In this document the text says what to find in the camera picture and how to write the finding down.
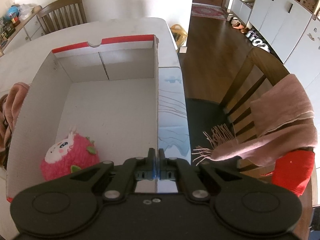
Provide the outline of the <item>pink strawberry plush toy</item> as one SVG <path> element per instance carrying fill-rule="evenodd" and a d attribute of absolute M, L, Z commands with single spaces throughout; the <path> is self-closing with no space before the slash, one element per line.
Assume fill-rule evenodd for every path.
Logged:
<path fill-rule="evenodd" d="M 40 170 L 44 180 L 57 179 L 100 162 L 94 140 L 76 131 L 49 148 L 41 161 Z"/>

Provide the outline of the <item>red cardboard box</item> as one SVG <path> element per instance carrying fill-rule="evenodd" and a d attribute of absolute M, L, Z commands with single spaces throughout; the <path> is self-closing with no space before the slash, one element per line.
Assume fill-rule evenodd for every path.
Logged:
<path fill-rule="evenodd" d="M 47 55 L 12 136 L 8 199 L 44 181 L 41 161 L 72 129 L 117 165 L 157 147 L 157 47 L 154 35 L 119 36 Z"/>

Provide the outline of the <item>pink fleece garment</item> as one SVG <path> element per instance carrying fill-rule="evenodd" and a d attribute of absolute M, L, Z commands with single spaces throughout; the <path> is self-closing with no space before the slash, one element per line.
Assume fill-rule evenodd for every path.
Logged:
<path fill-rule="evenodd" d="M 28 84 L 19 82 L 14 84 L 7 94 L 1 96 L 1 167 L 5 170 L 12 134 L 28 90 Z"/>

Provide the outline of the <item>wooden chair near box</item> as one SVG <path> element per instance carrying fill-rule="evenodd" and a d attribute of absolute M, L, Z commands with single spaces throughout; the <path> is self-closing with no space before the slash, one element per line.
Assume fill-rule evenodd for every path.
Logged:
<path fill-rule="evenodd" d="M 212 161 L 197 159 L 193 152 L 197 147 L 211 147 L 205 135 L 211 135 L 213 127 L 226 125 L 239 143 L 255 139 L 257 136 L 251 116 L 251 101 L 260 98 L 289 74 L 291 73 L 272 54 L 260 48 L 253 48 L 221 102 L 188 98 L 186 104 L 193 163 L 197 165 L 207 160 Z M 314 152 L 314 148 L 297 150 Z M 252 170 L 256 176 L 271 178 L 276 163 L 275 161 L 268 166 L 257 166 L 239 156 L 220 162 L 242 172 Z"/>

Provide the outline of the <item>red cloth on chair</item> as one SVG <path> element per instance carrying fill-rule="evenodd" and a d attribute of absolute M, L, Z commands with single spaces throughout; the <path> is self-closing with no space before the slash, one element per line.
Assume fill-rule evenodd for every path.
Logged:
<path fill-rule="evenodd" d="M 271 183 L 300 197 L 310 181 L 314 164 L 314 152 L 291 151 L 276 160 Z"/>

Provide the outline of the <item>pink scarf on chair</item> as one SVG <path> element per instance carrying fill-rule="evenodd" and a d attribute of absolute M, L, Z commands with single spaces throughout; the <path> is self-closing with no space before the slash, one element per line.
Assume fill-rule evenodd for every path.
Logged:
<path fill-rule="evenodd" d="M 197 147 L 197 159 L 223 161 L 239 156 L 257 166 L 274 164 L 285 154 L 318 143 L 313 123 L 314 111 L 309 97 L 297 77 L 289 74 L 269 91 L 250 103 L 256 138 L 239 143 L 226 125 L 206 134 L 210 148 Z"/>

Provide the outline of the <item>yellow bag on floor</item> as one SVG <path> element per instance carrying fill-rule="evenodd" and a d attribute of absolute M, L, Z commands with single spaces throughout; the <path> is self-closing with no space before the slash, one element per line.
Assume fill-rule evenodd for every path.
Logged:
<path fill-rule="evenodd" d="M 175 44 L 177 47 L 176 51 L 178 52 L 179 49 L 181 48 L 181 46 L 183 46 L 184 43 L 186 42 L 187 37 L 188 37 L 188 33 L 179 24 L 172 25 L 170 27 L 170 30 L 171 30 L 172 36 L 174 38 L 174 41 L 175 41 Z"/>

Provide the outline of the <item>white sneakers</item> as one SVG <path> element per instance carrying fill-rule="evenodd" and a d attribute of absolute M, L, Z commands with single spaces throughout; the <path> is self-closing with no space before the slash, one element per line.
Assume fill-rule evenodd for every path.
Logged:
<path fill-rule="evenodd" d="M 254 47 L 258 47 L 267 52 L 270 52 L 270 48 L 267 42 L 260 38 L 254 31 L 249 30 L 245 36 L 249 39 Z"/>

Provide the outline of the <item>orange slippers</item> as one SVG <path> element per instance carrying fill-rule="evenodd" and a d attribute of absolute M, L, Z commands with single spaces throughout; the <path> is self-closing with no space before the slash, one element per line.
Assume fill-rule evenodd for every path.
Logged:
<path fill-rule="evenodd" d="M 237 17 L 232 16 L 229 19 L 229 23 L 231 24 L 233 29 L 239 30 L 243 34 L 246 34 L 250 31 L 250 29 L 244 26 Z"/>

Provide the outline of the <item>red patterned rug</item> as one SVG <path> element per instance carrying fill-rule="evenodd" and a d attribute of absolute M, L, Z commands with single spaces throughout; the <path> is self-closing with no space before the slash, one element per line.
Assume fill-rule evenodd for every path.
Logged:
<path fill-rule="evenodd" d="M 201 3 L 192 4 L 191 15 L 195 17 L 213 18 L 223 21 L 225 21 L 227 18 L 227 12 L 221 7 Z"/>

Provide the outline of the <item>wooden chair far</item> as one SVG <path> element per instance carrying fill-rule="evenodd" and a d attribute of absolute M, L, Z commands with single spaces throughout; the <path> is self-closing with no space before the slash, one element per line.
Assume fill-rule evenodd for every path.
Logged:
<path fill-rule="evenodd" d="M 87 23 L 82 0 L 57 0 L 37 13 L 45 34 Z"/>

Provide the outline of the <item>wooden sideboard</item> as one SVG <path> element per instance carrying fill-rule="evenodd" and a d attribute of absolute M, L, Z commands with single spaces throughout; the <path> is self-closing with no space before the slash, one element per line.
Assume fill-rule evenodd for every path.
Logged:
<path fill-rule="evenodd" d="M 46 34 L 37 18 L 37 14 L 41 10 L 42 7 L 37 5 L 33 8 L 32 14 L 20 22 L 15 28 L 15 32 L 8 38 L 7 43 L 1 48 L 1 56 Z"/>

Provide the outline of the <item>blue round helmet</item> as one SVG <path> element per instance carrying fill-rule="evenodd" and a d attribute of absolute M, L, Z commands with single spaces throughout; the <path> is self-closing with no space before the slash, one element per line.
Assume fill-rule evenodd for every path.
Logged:
<path fill-rule="evenodd" d="M 19 16 L 20 12 L 18 7 L 16 7 L 15 5 L 12 5 L 6 12 L 6 18 L 10 18 L 11 15 L 16 15 Z"/>

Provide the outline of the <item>white wall cabinet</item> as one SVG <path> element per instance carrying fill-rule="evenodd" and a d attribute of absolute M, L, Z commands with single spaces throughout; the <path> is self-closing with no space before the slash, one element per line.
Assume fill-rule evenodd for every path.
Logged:
<path fill-rule="evenodd" d="M 319 78 L 319 19 L 296 0 L 255 0 L 248 22 L 306 88 Z"/>

